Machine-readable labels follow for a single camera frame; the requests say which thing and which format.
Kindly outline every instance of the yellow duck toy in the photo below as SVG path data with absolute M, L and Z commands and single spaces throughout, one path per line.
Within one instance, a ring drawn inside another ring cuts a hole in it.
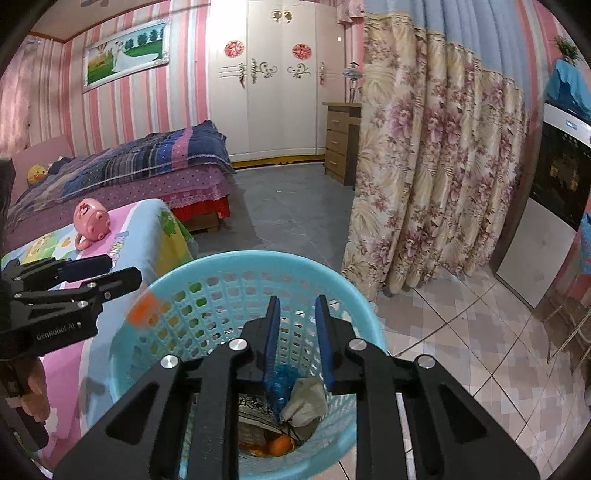
M 42 165 L 33 165 L 27 173 L 27 183 L 35 185 L 47 176 L 47 170 Z

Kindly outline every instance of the red paper decoration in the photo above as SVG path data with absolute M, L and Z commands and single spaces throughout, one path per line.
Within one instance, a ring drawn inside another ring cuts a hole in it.
M 238 57 L 244 52 L 244 43 L 239 40 L 229 41 L 223 49 L 223 52 L 226 54 L 226 57 L 230 57 L 231 59 Z
M 298 60 L 308 60 L 312 56 L 312 49 L 305 43 L 294 45 L 291 52 Z

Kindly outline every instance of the yellow baseboard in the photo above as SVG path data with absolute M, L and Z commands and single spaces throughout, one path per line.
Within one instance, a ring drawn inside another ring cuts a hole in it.
M 241 160 L 232 162 L 235 170 L 248 167 L 265 167 L 268 165 L 285 165 L 305 161 L 324 160 L 324 155 L 294 155 L 292 157 L 257 158 L 256 160 Z

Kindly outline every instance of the drawer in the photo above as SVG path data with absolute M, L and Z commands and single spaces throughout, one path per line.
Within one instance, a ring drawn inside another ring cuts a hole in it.
M 326 131 L 326 148 L 347 155 L 347 142 L 349 137 L 343 132 L 336 132 L 334 130 Z
M 347 159 L 344 155 L 330 150 L 326 150 L 326 152 L 324 153 L 324 166 L 329 170 L 332 170 L 335 173 L 344 176 L 346 165 Z
M 347 133 L 349 131 L 349 114 L 347 112 L 335 112 L 329 110 L 328 130 Z

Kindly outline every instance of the pink toy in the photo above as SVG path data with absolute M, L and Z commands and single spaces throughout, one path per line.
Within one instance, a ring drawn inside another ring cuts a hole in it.
M 85 250 L 92 242 L 102 240 L 111 228 L 109 212 L 93 199 L 84 199 L 77 205 L 73 223 L 78 232 L 74 241 L 77 250 Z

